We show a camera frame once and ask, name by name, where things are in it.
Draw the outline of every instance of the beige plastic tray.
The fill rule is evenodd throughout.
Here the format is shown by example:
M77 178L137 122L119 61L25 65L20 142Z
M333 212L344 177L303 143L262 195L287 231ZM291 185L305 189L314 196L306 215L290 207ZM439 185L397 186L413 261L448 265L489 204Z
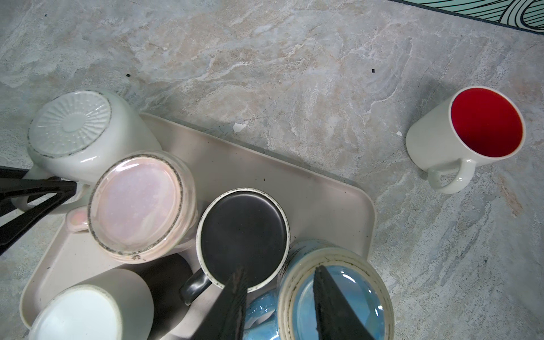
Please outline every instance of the beige plastic tray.
M147 114L142 118L163 149L191 169L200 212L230 189L260 189L285 211L291 242L324 239L367 258L376 211L361 189L162 118ZM193 271L199 268L194 248L181 255ZM45 305L64 289L118 265L95 245L90 234L68 233L61 226L22 293L24 324L30 327ZM248 299L274 284L249 294ZM213 285L208 288L163 339L189 338L219 293Z

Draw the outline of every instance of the white ceramic mug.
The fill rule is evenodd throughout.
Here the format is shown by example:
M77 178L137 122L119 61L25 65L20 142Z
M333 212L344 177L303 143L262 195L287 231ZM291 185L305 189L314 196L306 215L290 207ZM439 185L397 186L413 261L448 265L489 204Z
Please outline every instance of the white ceramic mug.
M151 130L128 103L107 91L81 90L45 104L28 128L28 154L34 165L25 179L53 176L85 184L83 196L53 214L84 206L100 176L117 160L139 150L161 150ZM28 197L13 199L20 210Z
M505 95L470 86L419 119L406 134L412 161L429 173L429 184L443 194L468 185L477 166L515 155L525 142L520 110ZM440 177L457 172L442 186Z
M40 312L31 340L145 340L153 323L149 286L127 269L111 269L57 295Z

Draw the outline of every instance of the mug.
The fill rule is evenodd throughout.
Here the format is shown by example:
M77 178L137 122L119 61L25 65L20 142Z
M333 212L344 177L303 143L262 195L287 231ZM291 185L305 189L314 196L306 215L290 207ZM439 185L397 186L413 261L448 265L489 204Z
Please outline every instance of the mug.
M88 203L89 188L117 160L135 151L161 149L123 98L103 90L75 91L45 104L30 123L27 151L34 165L24 178L57 176L84 184L80 199L52 212L64 214ZM27 200L12 202L27 211L33 208Z
M248 293L276 277L287 258L290 232L285 212L267 193L238 188L217 197L204 211L196 231L200 269L180 289L190 305L213 283L223 289L238 267L248 278Z
M138 151L98 180L87 207L67 213L71 232L89 230L99 247L124 263L142 263L194 245L195 181L166 151Z
M421 117L406 134L412 161L429 173L429 184L443 194L468 185L477 166L515 155L525 142L520 110L505 95L469 86ZM457 172L442 185L440 177Z
M178 290L192 274L179 254L108 270L50 301L30 339L161 339L187 314Z
M291 247L277 288L246 309L244 340L318 340L313 276L319 265L326 266L374 339L393 340L393 305L376 270L361 256L323 240L301 241ZM271 312L266 321L253 326Z
M115 268L58 294L32 324L29 339L146 340L153 309L144 279Z

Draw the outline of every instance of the black line pattern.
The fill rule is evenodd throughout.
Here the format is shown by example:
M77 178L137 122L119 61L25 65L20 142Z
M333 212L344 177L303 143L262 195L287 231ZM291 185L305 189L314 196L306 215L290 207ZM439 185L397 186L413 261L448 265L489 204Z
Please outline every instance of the black line pattern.
M544 0L392 1L536 34L544 34Z

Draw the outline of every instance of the blue iridescent mug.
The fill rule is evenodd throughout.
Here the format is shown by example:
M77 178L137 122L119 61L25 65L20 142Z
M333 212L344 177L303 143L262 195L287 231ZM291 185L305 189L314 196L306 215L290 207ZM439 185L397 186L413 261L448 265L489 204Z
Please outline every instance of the blue iridescent mug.
M327 268L374 339L393 340L393 306L376 270L361 256L323 240L298 242L289 249L277 288L246 310L244 340L318 340L313 275L319 265ZM254 325L270 312L266 321Z

